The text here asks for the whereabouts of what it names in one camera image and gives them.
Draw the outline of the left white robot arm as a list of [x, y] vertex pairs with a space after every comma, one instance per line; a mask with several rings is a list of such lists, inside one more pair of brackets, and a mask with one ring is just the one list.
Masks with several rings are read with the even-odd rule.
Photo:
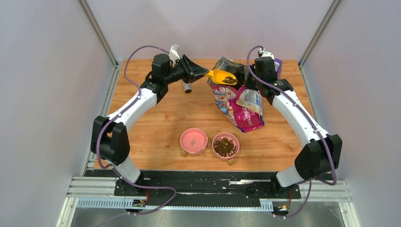
[[180, 80], [193, 83], [207, 73], [208, 69], [194, 63], [186, 55], [171, 60], [168, 54], [157, 54], [153, 58], [151, 71], [138, 87], [137, 93], [114, 113], [94, 119], [90, 150], [96, 155], [98, 162], [105, 160], [127, 182], [126, 188], [131, 194], [142, 194], [145, 183], [139, 179], [140, 170], [129, 158], [130, 128], [146, 111], [163, 99], [169, 84]]

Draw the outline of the yellow plastic scoop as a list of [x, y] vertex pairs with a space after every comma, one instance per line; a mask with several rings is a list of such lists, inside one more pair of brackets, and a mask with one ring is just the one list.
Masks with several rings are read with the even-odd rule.
[[223, 70], [211, 70], [204, 76], [211, 79], [215, 84], [236, 85], [238, 82], [234, 74]]

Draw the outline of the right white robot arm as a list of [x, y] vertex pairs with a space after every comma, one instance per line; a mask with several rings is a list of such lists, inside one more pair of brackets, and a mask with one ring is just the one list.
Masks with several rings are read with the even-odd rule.
[[278, 172], [277, 180], [270, 184], [272, 195], [283, 197], [289, 186], [311, 179], [335, 185], [342, 148], [340, 136], [323, 129], [300, 103], [290, 83], [277, 78], [271, 57], [258, 57], [247, 67], [255, 87], [284, 116], [303, 146], [294, 164]]

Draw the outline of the pink blue pet food bag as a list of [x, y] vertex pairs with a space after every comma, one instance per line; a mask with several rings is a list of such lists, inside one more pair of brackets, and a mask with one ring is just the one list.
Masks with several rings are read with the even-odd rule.
[[237, 84], [233, 86], [216, 84], [208, 79], [217, 108], [242, 132], [263, 127], [262, 96], [259, 91], [246, 87], [246, 83], [253, 78], [247, 66], [221, 57], [213, 70], [230, 72], [237, 79]]

